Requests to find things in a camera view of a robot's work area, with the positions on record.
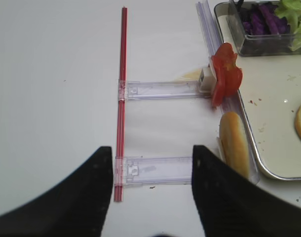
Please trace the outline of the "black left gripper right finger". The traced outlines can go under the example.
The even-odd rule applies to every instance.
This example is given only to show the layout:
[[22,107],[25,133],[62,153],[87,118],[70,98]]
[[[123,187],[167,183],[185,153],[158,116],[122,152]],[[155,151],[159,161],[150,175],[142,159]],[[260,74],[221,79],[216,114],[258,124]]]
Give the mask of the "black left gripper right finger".
[[203,145],[193,147],[191,188],[207,237],[301,237],[301,208],[252,184]]

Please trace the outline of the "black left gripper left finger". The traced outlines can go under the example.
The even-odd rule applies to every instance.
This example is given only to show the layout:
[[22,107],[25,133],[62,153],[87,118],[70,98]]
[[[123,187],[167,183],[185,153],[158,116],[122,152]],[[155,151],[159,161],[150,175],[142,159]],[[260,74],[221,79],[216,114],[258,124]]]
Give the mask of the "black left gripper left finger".
[[0,237],[99,237],[113,190],[111,147],[100,147],[58,185],[0,216]]

